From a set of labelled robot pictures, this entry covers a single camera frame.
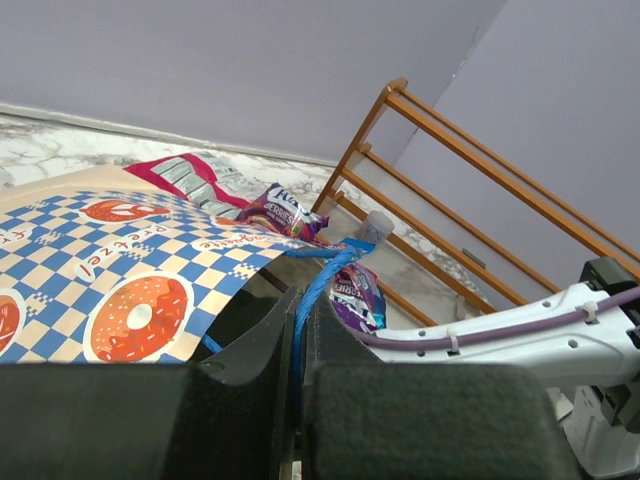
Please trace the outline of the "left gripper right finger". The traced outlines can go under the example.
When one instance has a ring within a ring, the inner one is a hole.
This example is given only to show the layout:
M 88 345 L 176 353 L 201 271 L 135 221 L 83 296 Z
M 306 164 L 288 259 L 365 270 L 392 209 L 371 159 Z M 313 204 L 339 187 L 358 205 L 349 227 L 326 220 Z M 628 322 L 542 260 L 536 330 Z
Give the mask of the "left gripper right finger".
M 541 383 L 508 365 L 385 363 L 326 296 L 306 323 L 306 479 L 576 479 Z

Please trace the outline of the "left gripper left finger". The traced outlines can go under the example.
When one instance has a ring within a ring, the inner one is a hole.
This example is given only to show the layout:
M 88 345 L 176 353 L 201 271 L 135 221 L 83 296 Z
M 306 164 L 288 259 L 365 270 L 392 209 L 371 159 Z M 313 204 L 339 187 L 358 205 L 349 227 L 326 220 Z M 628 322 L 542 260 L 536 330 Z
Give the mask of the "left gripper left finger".
M 5 479 L 287 479 L 294 310 L 200 363 L 1 369 Z

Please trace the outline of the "purple Fox's candy bag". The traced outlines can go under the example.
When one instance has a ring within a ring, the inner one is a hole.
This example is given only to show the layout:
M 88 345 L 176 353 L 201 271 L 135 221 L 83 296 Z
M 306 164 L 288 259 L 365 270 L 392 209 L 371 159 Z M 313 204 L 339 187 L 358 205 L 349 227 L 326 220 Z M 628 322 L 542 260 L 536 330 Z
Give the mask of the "purple Fox's candy bag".
M 329 298 L 339 318 L 352 329 L 372 333 L 386 328 L 386 300 L 377 276 L 359 263 L 334 275 Z
M 236 217 L 239 222 L 261 225 L 276 233 L 311 242 L 329 225 L 327 216 L 304 206 L 281 184 L 271 184 Z

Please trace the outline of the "blue checkered paper bag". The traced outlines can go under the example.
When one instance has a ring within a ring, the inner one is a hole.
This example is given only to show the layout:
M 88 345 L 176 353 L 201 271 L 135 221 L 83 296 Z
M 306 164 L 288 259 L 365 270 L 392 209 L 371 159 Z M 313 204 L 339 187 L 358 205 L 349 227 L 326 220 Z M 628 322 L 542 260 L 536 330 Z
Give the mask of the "blue checkered paper bag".
M 329 279 L 359 258 L 215 219 L 114 167 L 1 194 L 1 369 L 200 363 L 290 290 L 292 353 Z

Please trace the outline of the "blue colourful candy bag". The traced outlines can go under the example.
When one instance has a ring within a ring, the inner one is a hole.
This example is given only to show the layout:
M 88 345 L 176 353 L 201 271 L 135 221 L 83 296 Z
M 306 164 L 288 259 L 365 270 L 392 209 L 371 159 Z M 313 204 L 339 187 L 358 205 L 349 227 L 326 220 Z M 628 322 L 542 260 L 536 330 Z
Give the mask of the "blue colourful candy bag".
M 358 252 L 360 256 L 364 256 L 364 255 L 371 254 L 375 250 L 376 245 L 374 243 L 370 243 L 367 241 L 362 241 L 359 239 L 347 237 L 337 242 L 335 244 L 335 247 L 353 248 Z

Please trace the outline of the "pink snack bag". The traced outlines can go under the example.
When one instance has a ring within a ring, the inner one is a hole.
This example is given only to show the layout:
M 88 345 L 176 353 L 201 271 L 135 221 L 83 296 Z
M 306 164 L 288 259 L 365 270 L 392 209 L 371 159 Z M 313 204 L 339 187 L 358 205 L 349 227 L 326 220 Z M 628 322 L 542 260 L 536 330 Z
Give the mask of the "pink snack bag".
M 139 162 L 125 170 L 156 187 L 195 204 L 212 216 L 235 220 L 260 186 L 237 170 L 226 155 L 183 153 Z

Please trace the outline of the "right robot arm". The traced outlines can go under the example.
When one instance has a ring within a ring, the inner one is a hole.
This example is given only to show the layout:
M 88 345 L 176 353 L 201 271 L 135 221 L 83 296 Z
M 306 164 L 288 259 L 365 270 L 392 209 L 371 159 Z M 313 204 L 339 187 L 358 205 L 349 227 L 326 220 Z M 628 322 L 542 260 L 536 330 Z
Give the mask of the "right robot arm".
M 364 342 L 386 362 L 510 364 L 574 390 L 565 438 L 593 479 L 639 473 L 639 282 L 612 257 L 524 306 Z

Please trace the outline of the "small clear plastic cup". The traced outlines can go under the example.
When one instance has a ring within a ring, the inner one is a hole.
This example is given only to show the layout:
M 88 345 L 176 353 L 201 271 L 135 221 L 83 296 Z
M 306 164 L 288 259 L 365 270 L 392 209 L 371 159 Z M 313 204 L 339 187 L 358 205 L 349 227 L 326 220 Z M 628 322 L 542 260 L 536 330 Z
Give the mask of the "small clear plastic cup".
M 382 245 L 394 230 L 394 224 L 383 212 L 372 210 L 356 230 L 355 237 L 372 244 L 375 248 Z

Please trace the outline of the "wooden shelf rack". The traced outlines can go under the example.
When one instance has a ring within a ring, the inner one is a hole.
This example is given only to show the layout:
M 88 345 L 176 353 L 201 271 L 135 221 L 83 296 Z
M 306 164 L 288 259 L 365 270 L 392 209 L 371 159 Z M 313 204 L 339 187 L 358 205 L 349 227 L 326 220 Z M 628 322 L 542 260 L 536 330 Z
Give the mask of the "wooden shelf rack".
M 394 229 L 369 260 L 411 319 L 445 317 L 426 298 L 443 286 L 465 311 L 492 313 L 555 294 L 588 261 L 610 257 L 639 277 L 639 251 L 412 94 L 382 89 L 314 202 L 335 238 L 373 211 Z

